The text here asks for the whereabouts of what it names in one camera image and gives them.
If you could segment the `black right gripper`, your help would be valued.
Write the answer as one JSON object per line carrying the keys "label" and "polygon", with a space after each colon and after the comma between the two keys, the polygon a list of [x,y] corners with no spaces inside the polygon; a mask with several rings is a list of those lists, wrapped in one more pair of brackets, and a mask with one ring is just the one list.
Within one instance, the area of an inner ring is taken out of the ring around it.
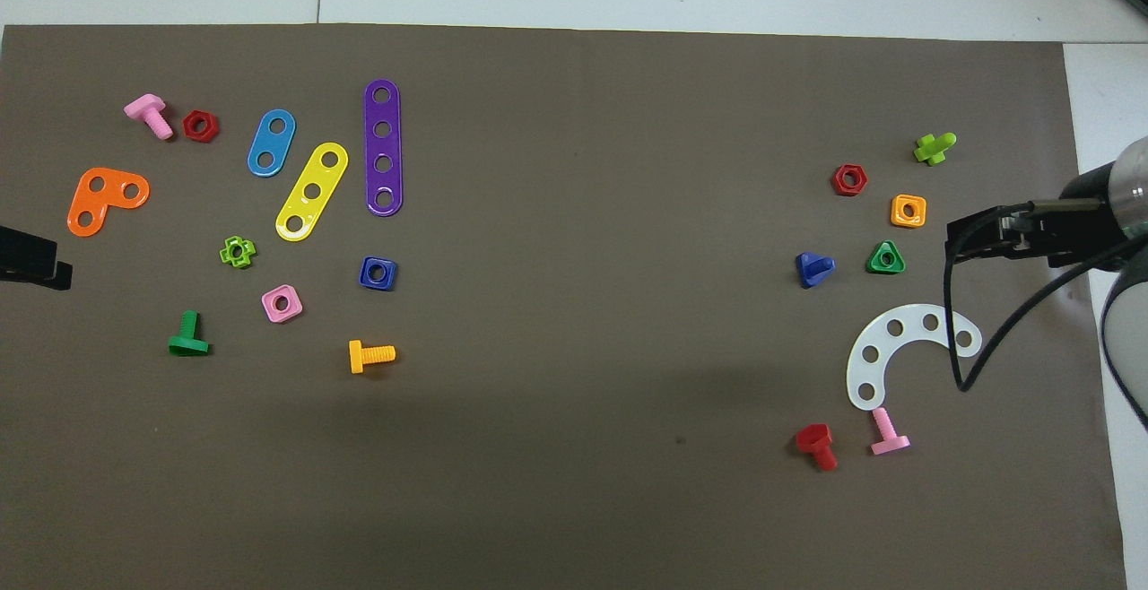
{"label": "black right gripper", "polygon": [[980,214],[967,215],[946,225],[946,259],[963,262],[965,230],[976,219],[995,214],[990,222],[974,231],[969,239],[969,259],[1004,256],[1010,261],[1042,258],[1049,267],[1079,264],[1102,250],[1122,242],[1122,230],[1109,205],[1109,178],[1114,166],[1106,164],[1087,170],[1066,183],[1061,199],[1083,201],[1094,199],[1088,210],[1073,210],[1066,204],[1034,201],[1032,209],[1019,214],[1002,214],[1003,205],[991,207]]}

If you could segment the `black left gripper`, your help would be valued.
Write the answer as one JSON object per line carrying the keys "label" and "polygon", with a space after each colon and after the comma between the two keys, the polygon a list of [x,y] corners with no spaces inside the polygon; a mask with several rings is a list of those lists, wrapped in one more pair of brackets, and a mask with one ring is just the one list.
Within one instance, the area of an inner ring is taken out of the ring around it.
{"label": "black left gripper", "polygon": [[57,264],[57,243],[1,227],[1,280],[39,284],[52,292],[73,287],[73,267]]}

